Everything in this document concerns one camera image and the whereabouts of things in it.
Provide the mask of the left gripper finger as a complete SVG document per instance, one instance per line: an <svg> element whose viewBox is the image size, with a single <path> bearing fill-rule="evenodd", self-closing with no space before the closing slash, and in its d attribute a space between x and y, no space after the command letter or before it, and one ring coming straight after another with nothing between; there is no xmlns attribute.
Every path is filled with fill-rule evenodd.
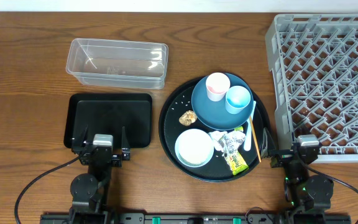
<svg viewBox="0 0 358 224"><path fill-rule="evenodd" d="M121 148L122 150L129 150L131 148L127 139L125 126L122 127Z"/></svg>
<svg viewBox="0 0 358 224"><path fill-rule="evenodd" d="M72 148L85 147L87 137L88 137L88 127L86 126L78 137L74 137L72 139Z"/></svg>

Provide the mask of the yellow green snack wrapper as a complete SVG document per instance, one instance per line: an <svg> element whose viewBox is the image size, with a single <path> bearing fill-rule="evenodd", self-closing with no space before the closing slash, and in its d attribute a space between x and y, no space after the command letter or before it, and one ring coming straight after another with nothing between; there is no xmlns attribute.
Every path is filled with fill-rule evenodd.
<svg viewBox="0 0 358 224"><path fill-rule="evenodd" d="M237 175L249 168L246 161L241 156L239 149L235 153L224 157L233 175Z"/></svg>

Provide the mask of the foil wrapper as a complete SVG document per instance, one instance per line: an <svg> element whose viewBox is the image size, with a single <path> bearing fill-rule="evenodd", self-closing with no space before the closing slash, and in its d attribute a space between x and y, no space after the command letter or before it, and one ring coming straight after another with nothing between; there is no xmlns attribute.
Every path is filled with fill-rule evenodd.
<svg viewBox="0 0 358 224"><path fill-rule="evenodd" d="M245 141L246 135L242 131L213 131L208 133L213 141L214 149L223 153L224 156L238 151Z"/></svg>

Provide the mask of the light blue bowl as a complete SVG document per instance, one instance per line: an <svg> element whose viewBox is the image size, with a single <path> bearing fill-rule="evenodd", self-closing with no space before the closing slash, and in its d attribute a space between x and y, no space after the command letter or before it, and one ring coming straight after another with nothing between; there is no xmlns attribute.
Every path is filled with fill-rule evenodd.
<svg viewBox="0 0 358 224"><path fill-rule="evenodd" d="M209 134L200 129L188 129L177 137L175 154L185 166L202 167L214 154L213 140Z"/></svg>

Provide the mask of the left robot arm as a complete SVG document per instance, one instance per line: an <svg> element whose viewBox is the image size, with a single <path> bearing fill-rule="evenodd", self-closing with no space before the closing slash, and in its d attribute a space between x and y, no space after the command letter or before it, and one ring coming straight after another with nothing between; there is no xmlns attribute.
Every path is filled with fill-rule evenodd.
<svg viewBox="0 0 358 224"><path fill-rule="evenodd" d="M130 146L126 129L122 128L121 153L113 153L113 136L96 134L92 142L87 142L88 129L71 140L71 150L78 155L87 173L76 176L70 185L73 197L68 224L119 223L114 210L107 206L111 170L122 166L122 161L130 159Z"/></svg>

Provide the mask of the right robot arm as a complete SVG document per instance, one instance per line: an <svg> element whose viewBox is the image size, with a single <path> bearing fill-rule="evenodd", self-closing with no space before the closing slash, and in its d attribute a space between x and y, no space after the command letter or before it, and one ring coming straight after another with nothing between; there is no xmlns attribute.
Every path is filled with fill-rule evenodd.
<svg viewBox="0 0 358 224"><path fill-rule="evenodd" d="M278 215L267 215L270 223L335 223L325 214L331 208L333 181L322 175L310 175L307 165L317 160L321 143L312 134L301 135L289 149L278 150L267 129L262 135L261 153L271 159L272 168L285 171L284 195L292 207Z"/></svg>

